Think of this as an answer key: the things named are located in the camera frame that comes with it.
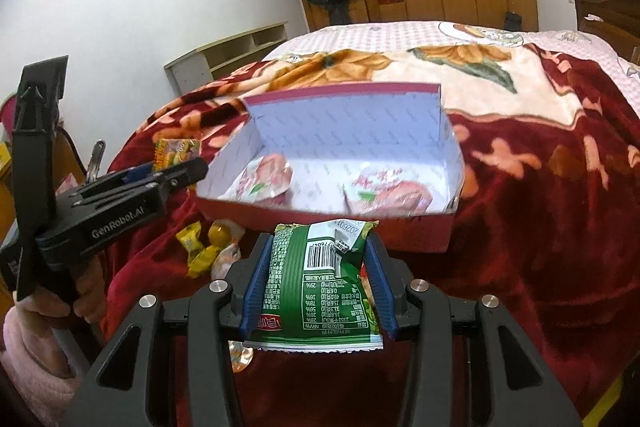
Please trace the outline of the left hand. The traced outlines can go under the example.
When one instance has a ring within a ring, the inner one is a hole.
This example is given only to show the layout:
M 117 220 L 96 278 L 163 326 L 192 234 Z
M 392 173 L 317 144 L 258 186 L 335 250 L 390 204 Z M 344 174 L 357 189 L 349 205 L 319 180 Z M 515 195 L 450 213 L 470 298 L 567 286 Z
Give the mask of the left hand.
M 18 298 L 14 294 L 15 306 L 36 317 L 60 319 L 75 314 L 89 324 L 99 322 L 106 312 L 106 297 L 102 265 L 98 258 L 93 258 L 78 277 L 76 289 L 79 297 L 71 305 L 49 289 L 37 286 L 27 297 Z

